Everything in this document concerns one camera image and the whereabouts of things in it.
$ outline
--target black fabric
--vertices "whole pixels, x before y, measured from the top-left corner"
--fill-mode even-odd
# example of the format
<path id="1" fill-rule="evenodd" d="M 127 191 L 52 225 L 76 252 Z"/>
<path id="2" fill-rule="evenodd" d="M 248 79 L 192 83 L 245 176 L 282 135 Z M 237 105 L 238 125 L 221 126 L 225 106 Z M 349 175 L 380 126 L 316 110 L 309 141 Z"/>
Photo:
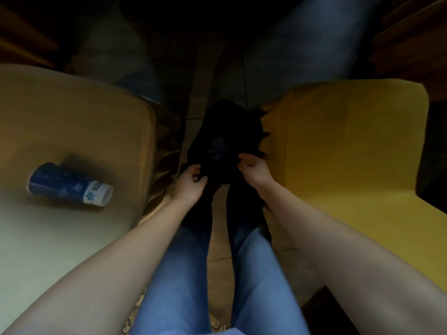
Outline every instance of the black fabric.
<path id="1" fill-rule="evenodd" d="M 201 176 L 219 184 L 228 184 L 240 176 L 238 154 L 262 157 L 262 131 L 259 111 L 246 111 L 227 101 L 215 102 L 207 111 L 196 138 L 188 150 L 188 164 L 201 164 Z"/>

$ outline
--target blue jeans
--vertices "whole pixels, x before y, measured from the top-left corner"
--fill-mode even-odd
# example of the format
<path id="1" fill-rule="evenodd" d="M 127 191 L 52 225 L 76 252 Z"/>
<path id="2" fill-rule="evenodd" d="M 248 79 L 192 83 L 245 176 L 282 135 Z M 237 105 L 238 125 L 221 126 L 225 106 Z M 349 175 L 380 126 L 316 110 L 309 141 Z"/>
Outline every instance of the blue jeans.
<path id="1" fill-rule="evenodd" d="M 132 335 L 211 332 L 207 254 L 213 194 L 205 188 L 188 212 L 144 297 Z M 231 327 L 246 335 L 309 334 L 270 243 L 263 201 L 245 181 L 230 185 L 227 226 L 235 276 Z"/>

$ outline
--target person's leg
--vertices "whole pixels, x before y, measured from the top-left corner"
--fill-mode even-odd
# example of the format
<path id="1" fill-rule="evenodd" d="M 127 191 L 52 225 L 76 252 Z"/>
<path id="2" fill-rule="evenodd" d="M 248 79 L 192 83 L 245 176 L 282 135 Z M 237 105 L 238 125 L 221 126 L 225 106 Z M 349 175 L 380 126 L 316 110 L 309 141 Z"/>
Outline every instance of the person's leg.
<path id="1" fill-rule="evenodd" d="M 230 185 L 227 225 L 235 274 L 231 325 L 246 335 L 309 334 L 273 253 L 263 203 L 244 180 Z"/>
<path id="2" fill-rule="evenodd" d="M 205 188 L 188 212 L 161 260 L 141 303 L 132 335 L 168 330 L 211 332 L 207 294 L 207 254 L 213 193 Z"/>

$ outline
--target floor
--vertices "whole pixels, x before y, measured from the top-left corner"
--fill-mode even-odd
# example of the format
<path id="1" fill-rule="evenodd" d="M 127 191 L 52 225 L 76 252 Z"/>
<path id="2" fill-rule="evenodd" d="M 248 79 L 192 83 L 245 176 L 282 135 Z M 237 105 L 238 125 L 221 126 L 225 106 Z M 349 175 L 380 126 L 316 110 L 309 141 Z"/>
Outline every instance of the floor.
<path id="1" fill-rule="evenodd" d="M 273 101 L 299 84 L 348 78 L 382 1 L 303 0 L 246 50 L 204 31 L 197 35 L 192 64 L 186 62 L 191 59 L 188 47 L 183 51 L 163 38 L 158 46 L 143 42 L 115 3 L 95 23 L 71 67 L 76 75 L 120 85 L 175 111 L 185 127 L 182 163 L 207 106 L 215 100 L 226 98 L 250 108 Z M 208 290 L 211 314 L 229 325 L 234 285 L 226 232 L 227 190 L 222 187 L 213 202 Z M 273 249 L 303 304 L 323 282 L 274 216 L 267 211 L 265 215 Z"/>

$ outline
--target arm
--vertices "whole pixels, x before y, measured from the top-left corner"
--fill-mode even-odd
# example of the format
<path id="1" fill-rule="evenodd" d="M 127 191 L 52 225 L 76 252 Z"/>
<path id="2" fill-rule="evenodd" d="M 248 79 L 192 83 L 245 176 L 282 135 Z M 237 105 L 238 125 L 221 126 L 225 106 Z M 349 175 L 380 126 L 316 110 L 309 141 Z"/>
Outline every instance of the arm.
<path id="1" fill-rule="evenodd" d="M 238 168 L 362 334 L 441 334 L 447 295 L 421 272 L 374 240 L 310 207 L 276 183 L 265 162 L 240 154 Z"/>
<path id="2" fill-rule="evenodd" d="M 173 200 L 70 271 L 4 332 L 7 334 L 119 334 L 148 285 L 180 223 L 207 183 L 190 166 L 177 181 Z"/>

